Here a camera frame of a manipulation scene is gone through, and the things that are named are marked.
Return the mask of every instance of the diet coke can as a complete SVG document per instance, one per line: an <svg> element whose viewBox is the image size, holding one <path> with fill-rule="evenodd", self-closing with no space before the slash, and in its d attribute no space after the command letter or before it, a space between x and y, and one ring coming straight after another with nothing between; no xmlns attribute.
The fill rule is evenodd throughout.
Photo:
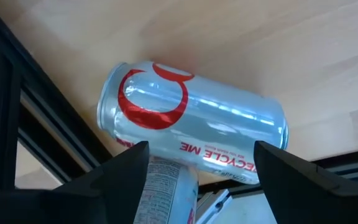
<svg viewBox="0 0 358 224"><path fill-rule="evenodd" d="M245 184L259 183L254 143L285 149L280 104L154 62L120 63L105 82L98 124L119 143L146 140L150 153Z"/></svg>
<svg viewBox="0 0 358 224"><path fill-rule="evenodd" d="M151 157L134 224L194 224L197 194L194 168Z"/></svg>

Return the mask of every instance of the aluminum can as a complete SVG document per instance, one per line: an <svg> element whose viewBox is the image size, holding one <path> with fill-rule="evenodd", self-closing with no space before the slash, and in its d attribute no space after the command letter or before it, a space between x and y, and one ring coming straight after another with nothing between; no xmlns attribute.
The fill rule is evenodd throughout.
<svg viewBox="0 0 358 224"><path fill-rule="evenodd" d="M194 224L197 194L195 168L151 157L134 223Z"/></svg>
<svg viewBox="0 0 358 224"><path fill-rule="evenodd" d="M119 143L245 184L258 184L255 140L285 149L288 126L272 98L154 62L120 63L105 82L98 125Z"/></svg>

